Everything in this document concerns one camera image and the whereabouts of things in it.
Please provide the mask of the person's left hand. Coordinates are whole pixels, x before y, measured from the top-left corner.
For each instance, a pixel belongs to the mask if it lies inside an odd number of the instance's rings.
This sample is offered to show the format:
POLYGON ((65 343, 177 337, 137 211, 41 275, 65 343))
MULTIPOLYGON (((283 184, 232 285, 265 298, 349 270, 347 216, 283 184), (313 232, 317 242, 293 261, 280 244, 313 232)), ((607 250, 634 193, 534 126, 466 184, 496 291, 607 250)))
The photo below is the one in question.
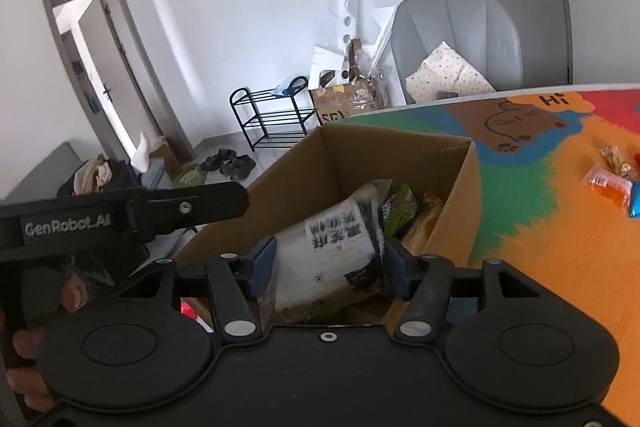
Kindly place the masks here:
MULTIPOLYGON (((60 290, 60 305, 63 317, 75 313, 88 303, 87 286, 80 277, 73 274, 67 277, 60 290)), ((26 360, 35 360, 46 328, 52 321, 38 329, 21 329, 13 334, 12 343, 16 353, 26 360)), ((46 383, 35 366, 8 369, 6 380, 12 391, 24 398, 25 405, 31 410, 46 413, 54 407, 46 383)))

